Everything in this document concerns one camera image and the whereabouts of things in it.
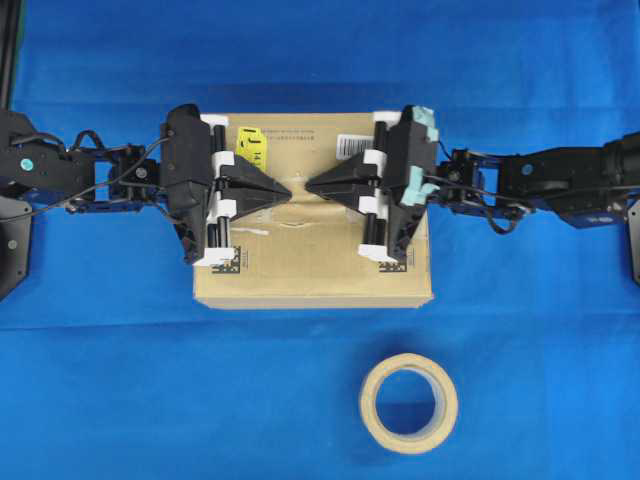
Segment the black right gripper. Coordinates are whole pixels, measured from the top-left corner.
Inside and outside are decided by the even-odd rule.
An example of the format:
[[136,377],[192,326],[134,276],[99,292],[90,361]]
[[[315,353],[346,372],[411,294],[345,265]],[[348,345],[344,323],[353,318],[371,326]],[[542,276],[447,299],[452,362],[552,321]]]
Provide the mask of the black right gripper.
[[[373,147],[312,177],[307,191],[365,215],[358,254],[376,262],[402,262],[426,213],[427,197],[438,188],[439,131],[434,112],[408,105],[400,112],[373,114]],[[376,180],[376,186],[368,183]]]

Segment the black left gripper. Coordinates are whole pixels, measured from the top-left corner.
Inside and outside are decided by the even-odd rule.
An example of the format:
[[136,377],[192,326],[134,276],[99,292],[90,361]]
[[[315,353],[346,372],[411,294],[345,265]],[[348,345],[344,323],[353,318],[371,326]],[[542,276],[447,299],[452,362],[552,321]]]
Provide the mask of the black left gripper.
[[216,172],[214,155],[226,149],[228,119],[218,116],[212,124],[201,118],[199,108],[184,104],[167,114],[161,126],[160,187],[167,212],[191,265],[221,265],[234,258],[231,247],[216,242],[220,228],[208,218],[215,197],[215,220],[230,221],[288,202],[292,194],[245,158],[235,155],[232,165],[221,165],[220,175],[232,184],[248,188],[226,188],[213,192]]

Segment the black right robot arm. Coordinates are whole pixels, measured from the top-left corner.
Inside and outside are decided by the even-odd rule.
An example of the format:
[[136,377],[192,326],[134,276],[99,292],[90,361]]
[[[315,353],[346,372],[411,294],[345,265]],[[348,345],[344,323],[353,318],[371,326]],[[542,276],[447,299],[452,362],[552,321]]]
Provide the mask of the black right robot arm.
[[359,255],[403,262],[428,204],[485,218],[500,235],[538,210],[592,228],[625,223],[632,273],[639,273],[639,136],[601,147],[494,155],[443,145],[431,109],[408,105],[373,115],[371,148],[307,181],[307,191],[362,214]]

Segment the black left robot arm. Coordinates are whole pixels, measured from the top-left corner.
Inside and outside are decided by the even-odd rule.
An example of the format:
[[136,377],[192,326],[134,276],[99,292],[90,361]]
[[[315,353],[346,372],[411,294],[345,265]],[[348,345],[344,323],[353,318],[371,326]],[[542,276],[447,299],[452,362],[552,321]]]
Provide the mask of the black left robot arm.
[[171,110],[149,146],[106,147],[93,130],[71,146],[35,129],[22,113],[1,113],[1,294],[27,276],[35,216],[161,211],[191,266],[235,257],[230,224],[286,203],[290,191],[227,149],[225,116],[194,104]]

